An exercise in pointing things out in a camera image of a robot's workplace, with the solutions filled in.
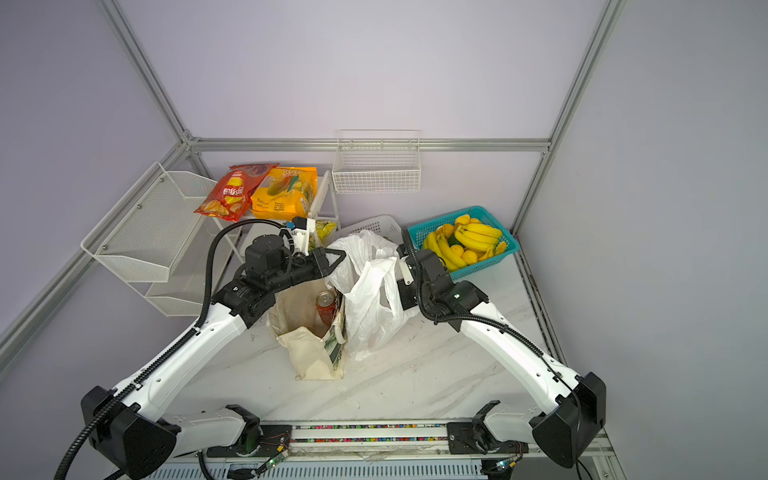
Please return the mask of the red Coke can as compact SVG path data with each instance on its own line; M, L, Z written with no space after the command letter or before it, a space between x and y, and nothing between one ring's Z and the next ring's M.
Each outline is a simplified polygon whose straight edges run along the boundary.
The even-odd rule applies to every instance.
M316 309L320 320L326 326L331 326L337 312L337 297L333 290L323 290L316 297Z

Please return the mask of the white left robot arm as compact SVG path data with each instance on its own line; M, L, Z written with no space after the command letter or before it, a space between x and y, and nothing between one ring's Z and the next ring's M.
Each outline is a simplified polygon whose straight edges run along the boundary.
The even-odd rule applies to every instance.
M257 238L241 272L205 301L205 312L172 345L114 389L95 387L85 395L87 442L131 479L151 475L171 457L210 447L256 451L260 419L238 404L175 419L165 413L219 351L275 305L279 292L329 276L345 257L325 248L292 253L278 235Z

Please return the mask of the canvas floral tote bag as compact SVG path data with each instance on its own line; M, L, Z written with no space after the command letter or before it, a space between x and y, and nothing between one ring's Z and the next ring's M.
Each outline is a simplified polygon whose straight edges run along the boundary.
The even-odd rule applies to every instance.
M300 381L340 380L345 373L345 304L336 299L332 322L323 322L317 300L335 290L323 280L306 282L276 295L267 326L283 347Z

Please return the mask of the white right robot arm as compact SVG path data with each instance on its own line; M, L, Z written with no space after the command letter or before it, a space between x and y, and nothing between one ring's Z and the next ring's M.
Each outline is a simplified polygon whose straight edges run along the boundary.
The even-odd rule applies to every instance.
M564 468L603 429L607 389L595 373L578 374L521 333L489 297L469 281L454 282L431 250L398 249L398 290L404 307L416 307L435 325L448 325L491 354L526 389L539 409L528 422L530 442Z

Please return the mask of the white plastic grocery bag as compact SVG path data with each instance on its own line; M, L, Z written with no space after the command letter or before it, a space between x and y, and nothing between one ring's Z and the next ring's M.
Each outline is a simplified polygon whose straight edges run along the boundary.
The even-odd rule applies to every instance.
M361 361L392 340L417 311L406 308L400 298L396 244L363 230L329 247L346 253L326 283L344 297L345 351Z

